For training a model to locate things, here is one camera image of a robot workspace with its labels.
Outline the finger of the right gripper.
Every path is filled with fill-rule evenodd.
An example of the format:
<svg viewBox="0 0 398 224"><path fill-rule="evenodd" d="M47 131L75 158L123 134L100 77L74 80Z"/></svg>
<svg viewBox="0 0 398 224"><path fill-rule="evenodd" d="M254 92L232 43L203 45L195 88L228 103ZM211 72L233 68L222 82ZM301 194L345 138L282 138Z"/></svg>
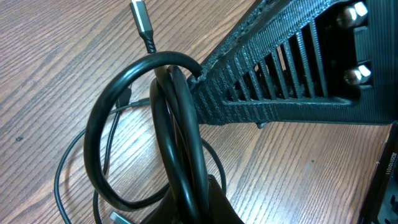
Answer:
<svg viewBox="0 0 398 224"><path fill-rule="evenodd" d="M256 1L201 67L201 124L391 124L397 2Z"/></svg>

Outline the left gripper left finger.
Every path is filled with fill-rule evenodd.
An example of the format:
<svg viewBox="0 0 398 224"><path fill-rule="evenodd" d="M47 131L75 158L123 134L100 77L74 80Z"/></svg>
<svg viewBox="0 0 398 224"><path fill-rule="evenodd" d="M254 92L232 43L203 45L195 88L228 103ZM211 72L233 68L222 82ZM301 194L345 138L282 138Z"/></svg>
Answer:
<svg viewBox="0 0 398 224"><path fill-rule="evenodd" d="M141 221L141 224L186 223L187 216L181 210L187 202L184 191L169 188L158 207Z"/></svg>

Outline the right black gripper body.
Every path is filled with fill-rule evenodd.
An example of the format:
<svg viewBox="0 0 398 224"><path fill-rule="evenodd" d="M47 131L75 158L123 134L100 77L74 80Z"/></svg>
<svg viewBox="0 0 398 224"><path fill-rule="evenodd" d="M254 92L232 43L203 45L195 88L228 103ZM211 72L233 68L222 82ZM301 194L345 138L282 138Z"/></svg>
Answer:
<svg viewBox="0 0 398 224"><path fill-rule="evenodd" d="M358 224L397 223L397 123L393 123L384 143Z"/></svg>

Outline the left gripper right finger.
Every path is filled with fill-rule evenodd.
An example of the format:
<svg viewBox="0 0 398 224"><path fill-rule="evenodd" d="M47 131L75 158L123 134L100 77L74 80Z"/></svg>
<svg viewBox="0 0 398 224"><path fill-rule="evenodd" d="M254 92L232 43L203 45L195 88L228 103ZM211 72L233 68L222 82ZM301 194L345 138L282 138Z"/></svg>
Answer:
<svg viewBox="0 0 398 224"><path fill-rule="evenodd" d="M209 180L209 224L244 224L229 203L221 187L213 175L208 176Z"/></svg>

